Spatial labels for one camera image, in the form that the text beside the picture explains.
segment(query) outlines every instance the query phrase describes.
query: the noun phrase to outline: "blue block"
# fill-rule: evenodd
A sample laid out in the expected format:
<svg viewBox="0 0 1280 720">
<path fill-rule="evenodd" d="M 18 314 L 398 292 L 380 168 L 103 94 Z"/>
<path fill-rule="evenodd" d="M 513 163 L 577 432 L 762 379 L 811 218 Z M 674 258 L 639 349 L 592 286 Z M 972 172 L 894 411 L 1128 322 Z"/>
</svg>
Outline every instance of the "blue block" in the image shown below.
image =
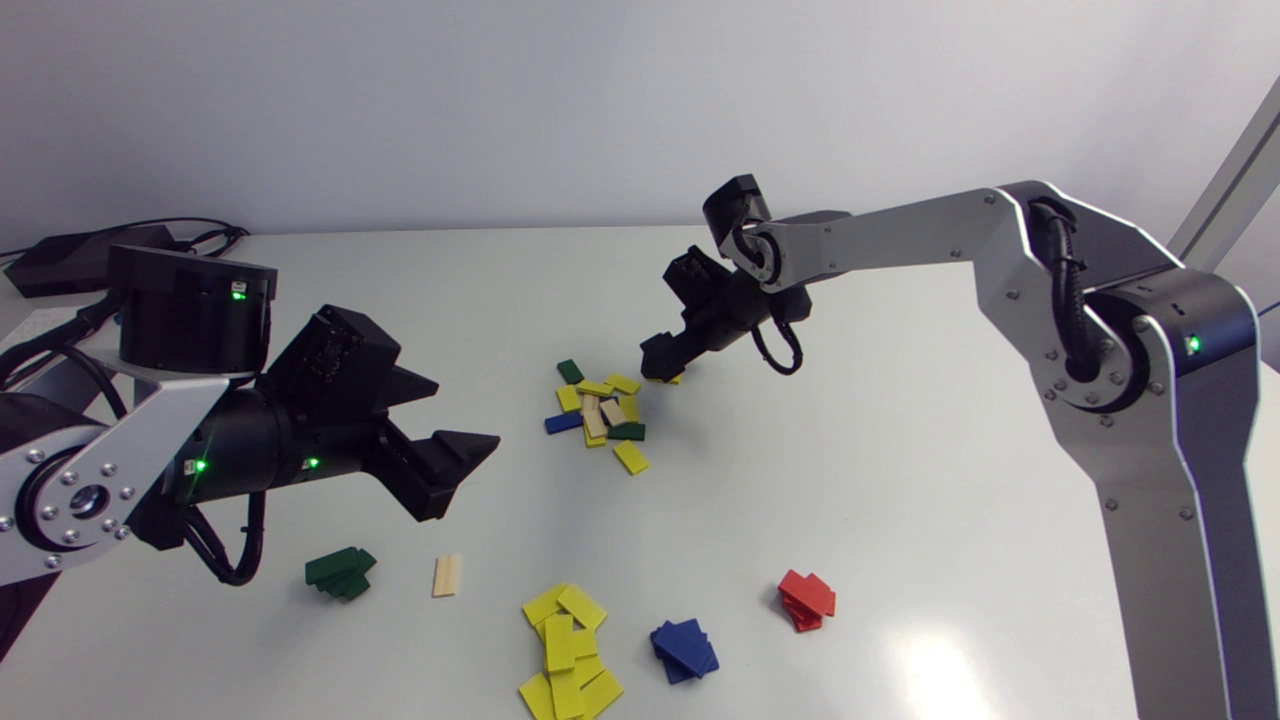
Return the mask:
<svg viewBox="0 0 1280 720">
<path fill-rule="evenodd" d="M 685 620 L 684 623 L 663 623 L 660 628 L 649 634 L 653 642 L 654 653 L 664 661 L 671 660 L 685 673 L 701 678 L 712 664 L 719 667 L 714 659 L 712 646 L 707 642 L 707 634 L 698 626 L 698 620 Z M 686 680 L 685 673 L 675 673 L 680 679 L 673 679 L 668 670 L 667 679 L 676 683 Z"/>
<path fill-rule="evenodd" d="M 543 420 L 543 424 L 547 425 L 547 434 L 563 433 L 564 430 L 582 427 L 582 414 L 573 410 L 563 415 L 552 415 Z"/>
</svg>

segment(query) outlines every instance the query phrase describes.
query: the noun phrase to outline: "pile of blocks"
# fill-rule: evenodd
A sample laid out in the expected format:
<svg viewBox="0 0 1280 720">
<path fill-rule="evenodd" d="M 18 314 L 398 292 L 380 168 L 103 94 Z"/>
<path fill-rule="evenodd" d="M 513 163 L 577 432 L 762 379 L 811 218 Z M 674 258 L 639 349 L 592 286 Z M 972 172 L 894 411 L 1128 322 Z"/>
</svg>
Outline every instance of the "pile of blocks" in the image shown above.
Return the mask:
<svg viewBox="0 0 1280 720">
<path fill-rule="evenodd" d="M 556 434 L 581 427 L 586 447 L 604 447 L 611 439 L 622 441 L 613 446 L 613 455 L 627 471 L 637 475 L 648 470 L 649 461 L 635 445 L 644 442 L 645 432 L 636 398 L 640 383 L 617 373 L 603 383 L 589 380 L 573 360 L 564 360 L 556 369 L 568 384 L 556 391 L 561 414 L 543 420 L 547 433 Z"/>
<path fill-rule="evenodd" d="M 823 615 L 836 616 L 836 591 L 813 573 L 805 578 L 795 570 L 787 570 L 778 583 L 778 592 L 782 593 L 782 606 L 795 623 L 797 633 L 820 628 Z"/>
<path fill-rule="evenodd" d="M 364 548 L 346 547 L 306 565 L 306 583 L 334 598 L 356 600 L 369 589 L 365 573 L 378 564 Z"/>
<path fill-rule="evenodd" d="M 582 588 L 559 583 L 524 606 L 543 639 L 545 673 L 520 685 L 535 720 L 594 720 L 622 696 L 622 683 L 604 666 L 595 630 L 608 618 Z"/>
<path fill-rule="evenodd" d="M 698 626 L 696 618 L 684 623 L 663 623 L 649 633 L 649 641 L 672 685 L 719 670 L 716 648 L 707 642 L 707 633 Z"/>
</svg>

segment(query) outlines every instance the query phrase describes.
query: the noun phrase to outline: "green block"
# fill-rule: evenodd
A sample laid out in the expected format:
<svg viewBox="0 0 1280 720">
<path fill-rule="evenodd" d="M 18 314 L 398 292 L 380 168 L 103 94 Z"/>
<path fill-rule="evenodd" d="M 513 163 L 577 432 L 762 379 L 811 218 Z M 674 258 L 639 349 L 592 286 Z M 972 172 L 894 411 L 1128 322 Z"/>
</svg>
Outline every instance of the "green block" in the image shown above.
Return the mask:
<svg viewBox="0 0 1280 720">
<path fill-rule="evenodd" d="M 558 363 L 556 365 L 556 369 L 561 372 L 561 377 L 564 378 L 564 382 L 567 382 L 571 386 L 576 386 L 577 383 L 586 379 L 585 377 L 582 377 L 582 370 L 577 369 L 577 363 L 573 363 L 573 360 L 566 360 L 563 363 Z"/>
<path fill-rule="evenodd" d="M 340 588 L 347 583 L 347 580 L 349 580 L 356 575 L 364 575 L 364 573 L 361 573 L 358 568 L 352 568 L 351 570 L 347 570 L 344 573 L 338 573 L 337 575 L 329 575 L 328 578 L 316 583 L 316 589 L 320 592 L 330 592 L 334 588 Z"/>
<path fill-rule="evenodd" d="M 364 592 L 367 589 L 369 589 L 369 580 L 364 575 L 356 575 L 355 578 L 348 580 L 347 584 L 342 588 L 342 592 L 339 594 L 335 594 L 334 597 L 340 596 L 347 600 L 356 600 L 357 597 L 364 594 Z"/>
<path fill-rule="evenodd" d="M 374 565 L 378 565 L 378 559 L 374 557 L 372 555 L 369 555 L 369 552 L 365 548 L 360 548 L 360 551 L 358 551 L 357 555 L 360 555 L 360 573 L 361 574 L 367 573 L 370 568 L 372 568 Z"/>
<path fill-rule="evenodd" d="M 616 428 L 609 428 L 609 439 L 635 439 L 644 441 L 644 423 L 626 423 Z"/>
<path fill-rule="evenodd" d="M 325 578 L 347 573 L 357 566 L 360 566 L 360 551 L 355 547 L 346 547 L 307 562 L 306 582 L 308 585 L 314 585 Z"/>
</svg>

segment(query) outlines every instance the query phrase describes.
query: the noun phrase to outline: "stack of green blocks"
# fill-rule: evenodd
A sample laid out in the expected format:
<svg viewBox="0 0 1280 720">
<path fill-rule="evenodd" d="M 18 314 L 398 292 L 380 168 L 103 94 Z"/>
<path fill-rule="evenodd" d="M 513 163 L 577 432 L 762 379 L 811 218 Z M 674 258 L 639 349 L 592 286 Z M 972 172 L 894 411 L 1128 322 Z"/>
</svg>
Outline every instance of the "stack of green blocks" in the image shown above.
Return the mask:
<svg viewBox="0 0 1280 720">
<path fill-rule="evenodd" d="M 356 600 L 369 589 L 365 573 L 376 562 L 364 548 L 347 547 L 307 562 L 306 582 L 334 598 Z"/>
</svg>

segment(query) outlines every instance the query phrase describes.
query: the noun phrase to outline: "yellow block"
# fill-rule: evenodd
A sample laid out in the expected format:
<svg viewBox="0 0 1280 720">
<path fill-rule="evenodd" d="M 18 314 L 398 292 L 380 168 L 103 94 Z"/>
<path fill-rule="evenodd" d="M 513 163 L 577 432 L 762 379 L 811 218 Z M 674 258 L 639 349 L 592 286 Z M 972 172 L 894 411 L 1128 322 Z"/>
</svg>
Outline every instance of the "yellow block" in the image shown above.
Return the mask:
<svg viewBox="0 0 1280 720">
<path fill-rule="evenodd" d="M 573 666 L 573 675 L 577 678 L 579 687 L 586 685 L 600 673 L 604 673 L 604 661 L 600 660 L 599 655 L 579 659 L 577 665 Z"/>
<path fill-rule="evenodd" d="M 590 655 L 599 655 L 600 648 L 595 644 L 595 630 L 590 628 L 585 630 L 573 630 L 573 637 L 570 638 L 570 644 L 573 647 L 573 657 L 588 657 Z"/>
<path fill-rule="evenodd" d="M 552 615 L 547 619 L 547 671 L 550 674 L 573 669 L 573 619 Z"/>
<path fill-rule="evenodd" d="M 599 628 L 600 623 L 609 616 L 599 603 L 591 600 L 591 596 L 582 592 L 582 588 L 576 584 L 564 588 L 557 602 L 589 630 Z"/>
<path fill-rule="evenodd" d="M 582 407 L 582 401 L 577 397 L 577 388 L 563 386 L 556 389 L 556 397 L 561 401 L 561 410 L 572 413 Z"/>
<path fill-rule="evenodd" d="M 582 688 L 584 720 L 595 720 L 599 714 L 604 712 L 605 707 L 613 705 L 613 701 L 620 697 L 622 697 L 622 683 L 608 670 L 600 673 L 599 678 Z"/>
<path fill-rule="evenodd" d="M 556 720 L 556 706 L 552 703 L 552 684 L 541 673 L 520 685 L 520 697 L 534 714 L 534 720 Z"/>
<path fill-rule="evenodd" d="M 591 430 L 586 429 L 586 423 L 582 424 L 582 437 L 586 438 L 588 447 L 604 447 L 609 443 L 608 436 L 591 437 Z"/>
<path fill-rule="evenodd" d="M 632 475 L 639 475 L 649 469 L 649 461 L 645 460 L 644 454 L 628 439 L 614 445 L 613 454 L 618 456 L 618 460 L 626 465 L 627 471 Z"/>
<path fill-rule="evenodd" d="M 622 416 L 627 419 L 628 423 L 640 421 L 640 398 L 634 395 L 623 395 L 618 398 L 618 407 L 622 409 Z"/>
<path fill-rule="evenodd" d="M 524 610 L 525 618 L 529 619 L 529 624 L 536 628 L 539 623 L 559 612 L 559 603 L 556 602 L 556 598 L 558 598 L 567 587 L 567 583 L 558 583 L 552 589 L 526 602 Z"/>
<path fill-rule="evenodd" d="M 613 395 L 613 386 L 604 383 L 595 383 L 591 380 L 582 380 L 577 383 L 577 392 L 585 392 L 588 395 L 595 395 L 598 397 L 608 397 Z"/>
<path fill-rule="evenodd" d="M 617 373 L 604 378 L 604 383 L 618 388 L 618 392 L 623 395 L 635 395 L 640 389 L 640 383 Z"/>
<path fill-rule="evenodd" d="M 559 612 L 559 615 L 566 615 L 568 618 L 572 618 L 572 615 L 570 615 L 568 612 Z M 547 642 L 547 620 L 543 620 L 541 623 L 534 625 L 534 632 L 538 633 L 538 639 Z"/>
<path fill-rule="evenodd" d="M 584 712 L 582 688 L 572 670 L 552 673 L 552 705 L 556 707 L 556 720 L 579 717 Z"/>
</svg>

